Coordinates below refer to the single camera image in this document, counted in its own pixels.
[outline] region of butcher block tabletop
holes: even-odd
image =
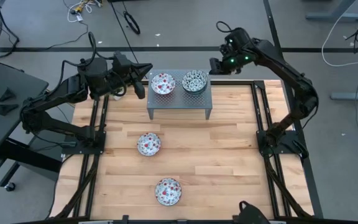
[[[280,121],[288,113],[282,84],[265,80],[265,86],[272,120]],[[109,98],[106,145],[99,160],[92,220],[120,220],[123,215],[130,220],[230,220],[239,213],[242,200],[273,218],[264,160],[255,135],[258,127],[250,85],[213,85],[212,98],[209,120],[205,120],[204,110],[155,110],[150,120],[147,97],[139,100],[132,88],[119,101]],[[258,99],[263,108],[259,91]],[[92,106],[90,98],[77,103],[72,123],[89,125]],[[161,149],[154,156],[143,156],[137,150],[137,140],[144,133],[155,133],[161,139]],[[282,154],[280,158],[287,188],[303,209],[313,214],[299,157]],[[62,166],[51,216],[60,212],[75,192],[82,160],[82,155],[74,155]],[[169,207],[155,198],[156,184],[167,177],[179,181],[182,188],[179,202]],[[284,215],[281,195],[278,189],[276,192]],[[83,195],[80,215],[85,212],[87,191]]]

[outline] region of black aluminum frame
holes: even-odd
[[[143,80],[142,83],[144,85],[148,84],[147,80]],[[258,130],[257,131],[263,131],[264,130],[264,126],[263,126],[263,122],[262,122],[262,113],[260,110],[260,105],[259,105],[259,99],[258,99],[258,90],[260,90],[260,94],[262,96],[262,102],[263,102],[263,107],[264,107],[264,111],[265,111],[265,117],[267,120],[267,124],[268,126],[272,125],[272,117],[270,114],[270,108],[269,108],[269,103],[267,100],[267,94],[266,94],[266,90],[265,90],[265,83],[263,80],[254,80],[254,81],[249,81],[249,80],[212,80],[211,81],[212,85],[248,85],[249,88],[251,89],[252,92],[252,99],[253,99],[253,104],[254,104],[254,109],[255,109],[255,117],[257,120],[257,126],[258,126]],[[104,103],[103,103],[103,110],[102,110],[102,115],[101,115],[101,120],[100,120],[100,128],[99,131],[104,131],[104,124],[106,121],[106,114],[107,114],[107,107],[108,107],[108,96],[106,96],[104,98]],[[97,110],[98,110],[98,101],[96,100],[94,102],[93,105],[93,109],[92,109],[92,115],[91,115],[91,121],[90,121],[90,125],[94,126],[95,123],[95,119],[96,119],[96,114],[97,114]],[[274,161],[275,161],[275,168],[276,168],[276,172],[277,175],[279,176],[279,179],[283,182],[283,184],[285,185],[285,181],[283,178],[283,171],[282,171],[282,165],[280,162],[280,156],[278,154],[273,155],[274,157]],[[81,166],[81,172],[80,172],[80,180],[78,182],[78,188],[83,187],[83,181],[86,177],[86,168],[88,166],[88,160],[89,160],[89,156],[88,155],[84,155],[84,159],[82,162],[82,166]],[[99,162],[99,155],[95,155],[94,159],[93,159],[93,165],[92,166],[96,166],[96,174],[97,174],[97,167],[98,167],[98,162]],[[264,157],[264,163],[265,163],[265,167],[267,167],[267,164],[270,163],[270,159]],[[56,218],[56,219],[52,219],[52,220],[45,220],[45,221],[37,221],[37,222],[28,222],[27,224],[35,224],[35,223],[51,223],[50,221],[55,220],[56,223],[65,223],[64,221],[66,220],[67,223],[75,223],[78,222],[78,219],[81,219],[82,221],[84,220],[90,220],[90,216],[91,216],[91,209],[92,209],[92,203],[93,203],[93,194],[94,194],[94,186],[96,183],[96,176],[94,175],[94,177],[91,179],[91,182],[89,183],[89,191],[88,191],[88,198],[86,201],[86,208],[85,208],[85,215],[84,216],[79,216],[79,211],[80,211],[80,200],[77,200],[77,203],[74,206],[73,209],[73,217],[71,218]],[[268,175],[268,173],[266,173],[267,176],[267,182],[268,182],[268,189],[269,189],[269,194],[270,194],[270,201],[272,204],[272,210],[273,210],[273,216],[274,219],[280,219],[280,218],[288,218],[291,217],[291,210],[290,210],[290,206],[287,202],[287,200],[283,197],[283,205],[284,205],[284,212],[285,215],[280,215],[279,209],[278,209],[278,202],[277,202],[277,195],[276,195],[276,190],[275,190],[275,184],[274,181],[272,180],[272,178]],[[194,224],[205,224],[205,223],[233,223],[233,220],[128,220],[128,216],[127,215],[123,215],[123,219],[122,220],[113,220],[113,223],[166,223],[166,222],[172,222],[172,223],[180,223],[180,222],[184,222],[184,223],[194,223]]]

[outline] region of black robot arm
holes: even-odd
[[[231,30],[225,40],[226,44],[221,45],[220,48],[223,59],[222,61],[216,58],[209,60],[211,64],[209,74],[228,75],[234,71],[240,73],[244,65],[254,62],[256,65],[271,69],[285,83],[289,84],[295,93],[295,105],[290,113],[281,122],[274,123],[266,131],[266,146],[277,147],[285,130],[295,121],[309,116],[318,106],[317,92],[311,81],[305,78],[305,74],[299,73],[291,67],[269,41],[251,39],[242,28]]]
[[[46,110],[63,103],[85,101],[88,98],[88,93],[92,99],[105,94],[122,96],[126,93],[126,86],[128,85],[134,86],[138,98],[145,98],[145,90],[140,81],[153,67],[151,63],[132,63],[120,52],[116,52],[112,57],[112,68],[109,70],[104,58],[89,60],[82,59],[81,64],[86,66],[79,66],[77,75],[64,80],[52,92],[25,100],[20,114],[23,128],[28,133],[49,130],[75,136],[83,142],[94,143],[97,137],[94,127],[78,127],[53,119]],[[122,88],[124,92],[117,93],[117,90]]]

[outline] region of desk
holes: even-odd
[[[279,121],[288,113],[281,82],[270,80],[265,85],[272,119]],[[131,88],[121,100],[109,102],[92,220],[120,220],[123,215],[130,220],[230,220],[239,213],[241,200],[258,207],[267,218],[273,217],[250,86],[213,85],[212,96],[214,110],[209,120],[200,110],[158,110],[150,120],[147,99],[138,100]],[[76,104],[73,124],[88,125],[92,106],[91,99]],[[136,149],[137,139],[146,132],[158,134],[162,141],[161,150],[152,157]],[[74,155],[61,168],[51,216],[61,211],[76,190],[82,157]],[[313,214],[300,159],[294,154],[280,158],[289,191]],[[180,201],[172,207],[160,205],[154,196],[156,183],[164,177],[178,180],[183,189]]]
[[[48,83],[27,75],[21,71],[0,64],[0,86],[9,87],[16,95],[15,98],[3,101],[4,104],[18,104],[19,107],[5,116],[0,115],[0,166],[7,158],[21,162],[37,163],[36,160],[52,162],[57,168],[60,161],[43,156],[29,150],[29,146],[13,139],[9,135],[20,123],[19,111],[23,101],[28,97],[35,97],[45,91]]]

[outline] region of desk leg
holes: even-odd
[[[0,187],[5,187],[9,181],[11,180],[12,176],[15,174],[16,170],[20,167],[18,162],[15,162],[9,171],[5,174],[5,176],[0,181]]]
[[[147,108],[147,112],[149,112],[149,118],[153,119],[153,117],[154,117],[154,109],[148,109]]]
[[[209,119],[212,109],[205,109],[205,119]]]
[[[17,162],[24,162],[26,164],[39,167],[42,169],[59,172],[62,162],[52,159],[51,157],[39,154],[13,144],[9,141],[4,141],[0,146],[0,157],[15,160]]]
[[[345,13],[346,10],[355,2],[355,0],[342,0],[338,7],[332,12],[310,12],[307,13],[306,19],[315,21],[335,22],[339,16],[342,16],[339,22],[358,22],[358,14]]]

